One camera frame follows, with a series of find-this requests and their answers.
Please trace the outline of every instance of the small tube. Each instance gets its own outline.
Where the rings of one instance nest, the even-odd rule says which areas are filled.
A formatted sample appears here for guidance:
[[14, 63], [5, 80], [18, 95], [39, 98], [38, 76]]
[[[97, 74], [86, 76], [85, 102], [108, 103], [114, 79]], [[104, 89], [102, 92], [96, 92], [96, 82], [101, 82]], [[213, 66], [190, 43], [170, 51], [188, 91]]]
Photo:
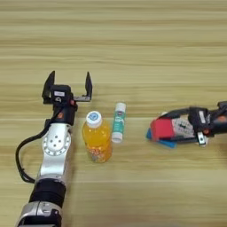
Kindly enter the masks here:
[[112, 142], [116, 144], [123, 140], [125, 111], [126, 105], [124, 103], [116, 104], [112, 132]]

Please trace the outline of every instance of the wood grain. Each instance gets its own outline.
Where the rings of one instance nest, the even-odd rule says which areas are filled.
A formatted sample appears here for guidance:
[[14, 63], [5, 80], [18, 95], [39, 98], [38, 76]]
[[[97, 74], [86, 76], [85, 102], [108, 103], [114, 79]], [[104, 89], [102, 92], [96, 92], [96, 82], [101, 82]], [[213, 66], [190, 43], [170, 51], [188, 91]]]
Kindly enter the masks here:
[[[41, 100], [51, 70], [78, 95], [87, 71], [94, 84], [74, 126], [66, 227], [227, 226], [226, 136], [175, 150], [145, 139], [162, 111], [226, 99], [226, 12], [224, 0], [0, 0], [0, 226], [16, 223], [33, 188], [20, 180], [14, 152], [51, 115]], [[124, 141], [94, 164], [84, 117], [96, 109], [111, 121], [118, 101], [127, 104]], [[41, 141], [22, 160], [35, 176]]]

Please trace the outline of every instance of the orange label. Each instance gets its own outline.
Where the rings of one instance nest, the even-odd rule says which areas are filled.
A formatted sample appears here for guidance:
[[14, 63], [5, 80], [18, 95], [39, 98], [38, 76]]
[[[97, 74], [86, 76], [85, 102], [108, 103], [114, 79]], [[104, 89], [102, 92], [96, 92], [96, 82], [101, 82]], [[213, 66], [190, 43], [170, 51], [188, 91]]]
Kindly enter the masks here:
[[108, 160], [112, 154], [112, 146], [109, 143], [108, 147], [102, 149], [101, 147], [88, 147], [88, 152], [90, 157], [95, 162], [105, 162]]

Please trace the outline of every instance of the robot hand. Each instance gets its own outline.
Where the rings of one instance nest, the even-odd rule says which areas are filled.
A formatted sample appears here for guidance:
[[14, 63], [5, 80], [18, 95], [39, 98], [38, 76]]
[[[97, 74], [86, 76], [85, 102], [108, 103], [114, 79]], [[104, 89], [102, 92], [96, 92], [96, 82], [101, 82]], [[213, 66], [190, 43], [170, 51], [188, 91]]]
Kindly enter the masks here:
[[[16, 163], [21, 178], [35, 184], [29, 202], [23, 207], [16, 227], [60, 227], [62, 206], [67, 191], [67, 170], [72, 152], [71, 133], [74, 125], [77, 102], [90, 102], [92, 83], [87, 74], [87, 94], [74, 97], [67, 85], [54, 85], [53, 71], [43, 88], [43, 103], [53, 105], [53, 116], [46, 120], [38, 135], [30, 137], [17, 148]], [[23, 145], [43, 137], [43, 163], [37, 179], [29, 176], [20, 165], [20, 149]]]
[[153, 140], [206, 145], [209, 137], [227, 133], [227, 102], [218, 109], [189, 107], [163, 114], [151, 123]]

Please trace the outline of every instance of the plastic bottle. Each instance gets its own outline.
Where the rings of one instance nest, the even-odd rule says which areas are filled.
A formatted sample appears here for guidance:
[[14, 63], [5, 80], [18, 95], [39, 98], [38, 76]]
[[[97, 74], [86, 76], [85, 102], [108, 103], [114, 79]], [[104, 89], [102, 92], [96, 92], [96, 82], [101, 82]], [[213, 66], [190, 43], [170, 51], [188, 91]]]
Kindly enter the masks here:
[[111, 129], [100, 112], [89, 112], [82, 127], [83, 140], [89, 156], [95, 162], [105, 162], [112, 155]]

